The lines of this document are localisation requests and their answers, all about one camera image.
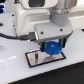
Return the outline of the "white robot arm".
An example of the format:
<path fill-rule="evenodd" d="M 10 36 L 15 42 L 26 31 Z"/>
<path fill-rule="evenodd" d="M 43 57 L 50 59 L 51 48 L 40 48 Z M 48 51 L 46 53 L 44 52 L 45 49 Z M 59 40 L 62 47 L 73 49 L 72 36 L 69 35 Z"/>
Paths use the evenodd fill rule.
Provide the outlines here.
<path fill-rule="evenodd" d="M 65 46 L 73 33 L 69 12 L 77 0 L 19 0 L 15 11 L 15 32 L 21 40 L 34 41 L 44 51 L 47 42 Z"/>

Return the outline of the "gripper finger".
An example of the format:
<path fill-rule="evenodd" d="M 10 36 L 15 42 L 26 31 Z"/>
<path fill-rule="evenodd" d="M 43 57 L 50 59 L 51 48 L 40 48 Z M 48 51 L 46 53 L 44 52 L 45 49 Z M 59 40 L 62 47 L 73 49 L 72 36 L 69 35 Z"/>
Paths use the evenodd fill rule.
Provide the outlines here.
<path fill-rule="evenodd" d="M 47 47 L 47 43 L 42 43 L 42 49 L 41 49 L 41 51 L 44 52 L 45 49 L 46 49 L 46 47 Z"/>
<path fill-rule="evenodd" d="M 59 39 L 59 44 L 64 47 L 64 39 Z"/>

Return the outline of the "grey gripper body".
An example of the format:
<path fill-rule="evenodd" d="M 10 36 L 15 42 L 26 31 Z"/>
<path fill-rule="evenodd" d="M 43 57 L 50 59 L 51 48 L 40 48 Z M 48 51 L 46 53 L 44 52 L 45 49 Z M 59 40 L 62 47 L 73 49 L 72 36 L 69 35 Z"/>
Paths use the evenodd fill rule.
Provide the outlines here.
<path fill-rule="evenodd" d="M 52 22 L 35 25 L 35 36 L 38 43 L 64 38 L 72 31 L 71 22 L 68 22 L 64 27 L 56 26 Z"/>

